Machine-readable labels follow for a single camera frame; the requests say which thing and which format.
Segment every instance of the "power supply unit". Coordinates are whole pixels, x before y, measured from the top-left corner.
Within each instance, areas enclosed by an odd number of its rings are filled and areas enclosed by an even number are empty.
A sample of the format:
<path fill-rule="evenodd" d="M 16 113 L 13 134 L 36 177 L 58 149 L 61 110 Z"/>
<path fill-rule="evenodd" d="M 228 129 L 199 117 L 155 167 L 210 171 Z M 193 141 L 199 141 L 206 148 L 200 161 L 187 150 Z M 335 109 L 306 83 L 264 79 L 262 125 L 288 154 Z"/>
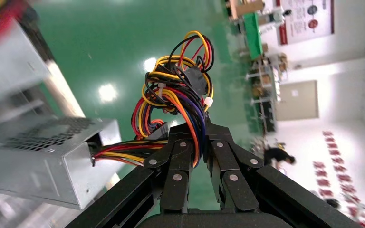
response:
<path fill-rule="evenodd" d="M 90 145 L 121 141 L 116 120 L 24 116 L 0 124 L 0 193 L 85 208 L 121 168 Z"/>

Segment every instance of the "green floor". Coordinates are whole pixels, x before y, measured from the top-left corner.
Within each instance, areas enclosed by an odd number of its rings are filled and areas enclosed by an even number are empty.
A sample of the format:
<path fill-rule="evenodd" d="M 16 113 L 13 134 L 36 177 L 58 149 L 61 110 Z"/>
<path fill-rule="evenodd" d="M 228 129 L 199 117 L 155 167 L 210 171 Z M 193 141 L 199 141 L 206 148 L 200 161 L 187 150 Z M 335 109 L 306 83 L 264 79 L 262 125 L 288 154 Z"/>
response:
<path fill-rule="evenodd" d="M 47 0 L 35 7 L 43 36 L 85 115 L 116 118 L 123 140 L 134 136 L 130 119 L 141 97 L 145 60 L 169 55 L 190 30 L 205 34 L 215 46 L 211 119 L 229 127 L 236 143 L 248 149 L 260 129 L 244 80 L 248 62 L 238 55 L 243 38 L 235 35 L 224 5 L 224 0 Z M 115 90 L 113 100 L 103 101 L 99 90 L 108 85 Z M 219 208 L 205 165 L 192 176 L 190 207 Z"/>

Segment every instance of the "equipment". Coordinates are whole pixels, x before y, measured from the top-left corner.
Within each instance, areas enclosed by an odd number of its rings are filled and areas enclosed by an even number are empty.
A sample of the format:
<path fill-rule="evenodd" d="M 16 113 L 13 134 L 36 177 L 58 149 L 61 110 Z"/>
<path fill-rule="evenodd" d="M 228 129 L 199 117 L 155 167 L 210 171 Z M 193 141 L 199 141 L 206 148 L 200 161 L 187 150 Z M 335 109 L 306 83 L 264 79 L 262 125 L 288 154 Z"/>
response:
<path fill-rule="evenodd" d="M 351 219 L 236 145 L 207 118 L 207 163 L 220 211 L 188 209 L 194 142 L 187 124 L 67 228 L 359 228 Z M 145 216 L 160 199 L 161 215 Z"/>
<path fill-rule="evenodd" d="M 195 38 L 203 44 L 194 57 L 205 47 L 204 58 L 197 56 L 196 62 L 183 55 Z M 173 56 L 179 46 L 180 55 Z M 189 32 L 170 56 L 156 61 L 131 118 L 136 139 L 98 148 L 94 155 L 96 160 L 115 159 L 137 167 L 67 228 L 359 227 L 276 169 L 264 167 L 261 158 L 234 143 L 228 128 L 210 122 L 213 85 L 207 72 L 213 61 L 211 42 L 197 31 Z M 164 125 L 150 120 L 153 108 L 180 113 L 187 123 L 172 127 L 168 138 L 144 139 Z M 188 209 L 191 171 L 202 157 L 220 211 Z M 144 220 L 158 200 L 161 215 Z"/>
<path fill-rule="evenodd" d="M 23 116 L 0 124 L 0 193 L 83 209 L 121 167 L 88 144 L 121 141 L 115 120 Z"/>

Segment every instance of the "wire bundle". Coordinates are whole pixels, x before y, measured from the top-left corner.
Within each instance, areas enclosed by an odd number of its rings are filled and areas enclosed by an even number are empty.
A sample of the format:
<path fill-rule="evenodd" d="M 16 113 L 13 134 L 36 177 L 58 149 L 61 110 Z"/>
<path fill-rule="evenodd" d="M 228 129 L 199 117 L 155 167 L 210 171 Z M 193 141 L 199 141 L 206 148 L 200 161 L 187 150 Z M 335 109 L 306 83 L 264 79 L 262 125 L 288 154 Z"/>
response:
<path fill-rule="evenodd" d="M 192 58 L 184 56 L 189 44 L 197 38 L 202 41 L 202 44 L 194 56 Z M 180 46 L 180 55 L 173 55 Z M 202 48 L 205 49 L 204 57 L 198 55 Z M 156 128 L 154 123 L 157 123 L 157 120 L 150 121 L 154 108 L 163 109 L 163 112 L 174 115 L 180 113 L 187 122 L 194 140 L 193 165 L 196 167 L 205 150 L 205 115 L 209 106 L 205 104 L 202 95 L 193 89 L 185 70 L 197 66 L 207 82 L 206 95 L 213 98 L 213 85 L 207 73 L 212 68 L 213 62 L 213 45 L 198 31 L 189 32 L 169 56 L 159 58 L 154 70 L 145 75 L 142 98 L 138 101 L 132 115 L 132 128 L 137 138 L 148 137 Z"/>
<path fill-rule="evenodd" d="M 189 44 L 197 38 L 202 44 L 193 57 L 184 56 Z M 181 47 L 180 55 L 174 55 L 178 47 Z M 199 55 L 202 49 L 205 51 L 203 57 Z M 213 85 L 208 75 L 213 62 L 214 49 L 209 39 L 198 31 L 187 33 L 171 54 L 159 58 L 154 70 L 145 75 L 142 98 L 136 104 L 131 117 L 135 140 L 103 147 L 94 158 L 142 165 L 147 157 L 167 144 L 167 140 L 143 140 L 165 124 L 161 119 L 151 120 L 151 113 L 157 108 L 173 115 L 180 113 L 187 122 L 195 145 L 193 166 L 196 167 L 205 150 L 205 116 L 213 101 Z M 206 99 L 193 89 L 185 73 L 195 66 L 206 80 Z"/>
<path fill-rule="evenodd" d="M 95 161 L 101 159 L 115 160 L 129 165 L 143 165 L 144 160 L 167 144 L 163 140 L 133 140 L 121 142 L 101 148 L 94 155 Z"/>

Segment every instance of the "wall poster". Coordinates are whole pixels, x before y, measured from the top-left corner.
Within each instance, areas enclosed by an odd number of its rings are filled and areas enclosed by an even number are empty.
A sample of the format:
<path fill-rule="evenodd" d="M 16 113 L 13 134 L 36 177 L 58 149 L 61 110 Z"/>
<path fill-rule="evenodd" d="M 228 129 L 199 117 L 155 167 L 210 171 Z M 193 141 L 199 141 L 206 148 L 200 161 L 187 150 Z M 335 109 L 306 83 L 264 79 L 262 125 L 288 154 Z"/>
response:
<path fill-rule="evenodd" d="M 276 0 L 276 4 L 292 10 L 278 31 L 281 45 L 334 34 L 334 0 Z"/>

